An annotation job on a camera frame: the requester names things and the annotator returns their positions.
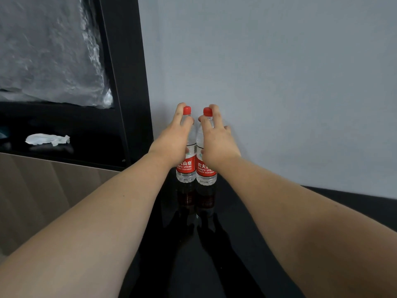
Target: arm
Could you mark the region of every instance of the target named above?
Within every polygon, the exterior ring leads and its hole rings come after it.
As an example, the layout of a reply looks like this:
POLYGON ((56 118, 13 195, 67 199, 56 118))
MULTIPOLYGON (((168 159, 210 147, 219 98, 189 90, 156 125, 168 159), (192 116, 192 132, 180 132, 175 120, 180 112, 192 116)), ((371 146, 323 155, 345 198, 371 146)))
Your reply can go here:
POLYGON ((204 161, 232 186, 268 246, 307 297, 392 297, 397 233, 241 158, 211 105, 215 128, 200 117, 204 161))
POLYGON ((168 171, 185 158, 185 104, 149 153, 33 236, 0 266, 0 297, 117 297, 168 171))

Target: red bottle cap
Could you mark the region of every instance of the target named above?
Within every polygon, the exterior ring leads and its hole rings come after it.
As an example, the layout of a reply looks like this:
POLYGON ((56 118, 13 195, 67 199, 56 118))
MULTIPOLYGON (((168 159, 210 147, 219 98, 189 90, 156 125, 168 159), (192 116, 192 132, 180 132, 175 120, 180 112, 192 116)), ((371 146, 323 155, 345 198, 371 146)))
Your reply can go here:
POLYGON ((212 109, 209 107, 204 108, 204 110, 202 111, 204 116, 207 117, 212 117, 212 109))
POLYGON ((184 115, 191 115, 192 114, 192 108, 190 106, 186 106, 183 108, 183 114, 184 115))

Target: water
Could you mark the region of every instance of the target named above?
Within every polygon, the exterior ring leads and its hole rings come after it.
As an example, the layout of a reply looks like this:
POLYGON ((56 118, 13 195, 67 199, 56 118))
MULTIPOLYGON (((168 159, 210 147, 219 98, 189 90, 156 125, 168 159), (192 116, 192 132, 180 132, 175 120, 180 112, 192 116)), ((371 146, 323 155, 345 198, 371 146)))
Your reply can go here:
MULTIPOLYGON (((190 114, 183 115, 181 123, 186 119, 186 117, 191 116, 190 114)), ((182 183, 193 182, 196 178, 196 126, 192 125, 190 130, 187 145, 189 152, 186 154, 185 161, 176 167, 176 178, 182 183)))
MULTIPOLYGON (((214 119, 211 116, 207 116, 210 120, 212 127, 214 127, 214 119)), ((200 128, 197 132, 197 156, 196 156, 196 174, 197 181, 201 185, 209 186, 215 184, 217 172, 209 169, 205 163, 202 161, 201 150, 204 148, 204 134, 202 132, 202 126, 200 124, 200 128)))

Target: reflective black surface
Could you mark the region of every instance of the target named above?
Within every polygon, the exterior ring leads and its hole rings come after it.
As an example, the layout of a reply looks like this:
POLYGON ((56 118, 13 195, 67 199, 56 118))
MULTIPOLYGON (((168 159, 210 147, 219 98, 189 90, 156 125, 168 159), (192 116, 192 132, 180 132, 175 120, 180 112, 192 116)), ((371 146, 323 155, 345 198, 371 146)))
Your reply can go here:
MULTIPOLYGON (((397 230, 397 200, 310 188, 397 230)), ((171 170, 120 297, 304 297, 221 177, 179 183, 171 170)))

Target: forearm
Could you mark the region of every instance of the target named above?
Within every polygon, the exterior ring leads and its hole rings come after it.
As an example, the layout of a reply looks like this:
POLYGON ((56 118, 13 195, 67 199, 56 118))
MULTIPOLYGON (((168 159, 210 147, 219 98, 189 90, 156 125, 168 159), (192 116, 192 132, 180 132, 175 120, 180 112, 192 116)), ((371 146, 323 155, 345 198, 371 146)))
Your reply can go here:
POLYGON ((169 167, 148 154, 0 267, 1 297, 116 297, 169 167))
POLYGON ((219 172, 306 296, 395 291, 395 232, 246 160, 228 161, 219 172))

